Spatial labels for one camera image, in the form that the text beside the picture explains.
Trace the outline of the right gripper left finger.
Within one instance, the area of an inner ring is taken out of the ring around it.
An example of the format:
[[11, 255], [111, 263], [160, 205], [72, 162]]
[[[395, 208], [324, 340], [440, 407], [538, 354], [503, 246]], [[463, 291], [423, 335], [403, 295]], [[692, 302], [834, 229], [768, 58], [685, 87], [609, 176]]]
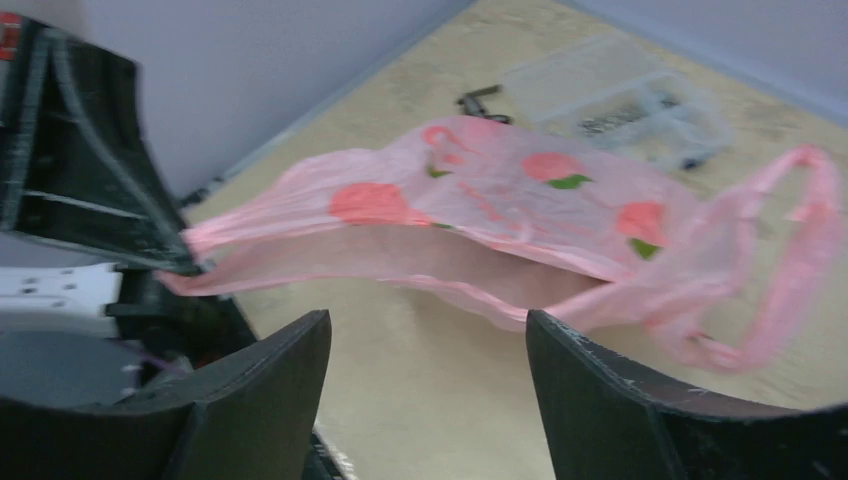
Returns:
[[330, 356], [326, 310], [127, 401], [142, 411], [183, 407], [187, 419], [166, 479], [298, 479]]

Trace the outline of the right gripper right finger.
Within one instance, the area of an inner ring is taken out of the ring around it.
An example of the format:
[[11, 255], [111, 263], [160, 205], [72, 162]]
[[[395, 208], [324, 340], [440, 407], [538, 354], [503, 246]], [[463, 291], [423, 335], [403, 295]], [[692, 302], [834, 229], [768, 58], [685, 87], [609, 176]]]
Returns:
[[799, 479], [780, 409], [676, 380], [542, 311], [533, 384], [558, 479]]

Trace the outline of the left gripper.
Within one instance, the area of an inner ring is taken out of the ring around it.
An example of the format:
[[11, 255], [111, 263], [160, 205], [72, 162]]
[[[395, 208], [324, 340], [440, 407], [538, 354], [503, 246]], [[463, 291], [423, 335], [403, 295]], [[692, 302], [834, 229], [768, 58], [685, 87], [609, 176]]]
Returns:
[[[139, 122], [134, 61], [57, 27], [1, 17], [1, 228], [179, 275], [198, 266]], [[154, 272], [117, 268], [105, 306], [123, 340], [200, 368], [252, 345], [228, 296], [173, 294]]]

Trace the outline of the pink plastic bag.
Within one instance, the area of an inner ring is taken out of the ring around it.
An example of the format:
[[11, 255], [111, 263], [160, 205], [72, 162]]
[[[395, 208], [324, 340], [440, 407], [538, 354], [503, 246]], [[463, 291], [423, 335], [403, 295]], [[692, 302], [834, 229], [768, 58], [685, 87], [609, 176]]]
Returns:
[[[701, 321], [740, 291], [761, 208], [796, 167], [797, 229], [742, 343]], [[507, 330], [540, 309], [587, 332], [641, 325], [681, 363], [741, 372], [770, 362], [803, 320], [842, 246], [840, 176], [822, 150], [786, 152], [702, 202], [647, 164], [471, 116], [415, 128], [379, 150], [303, 159], [253, 200], [186, 229], [195, 276], [160, 271], [183, 296], [322, 278], [432, 292]]]

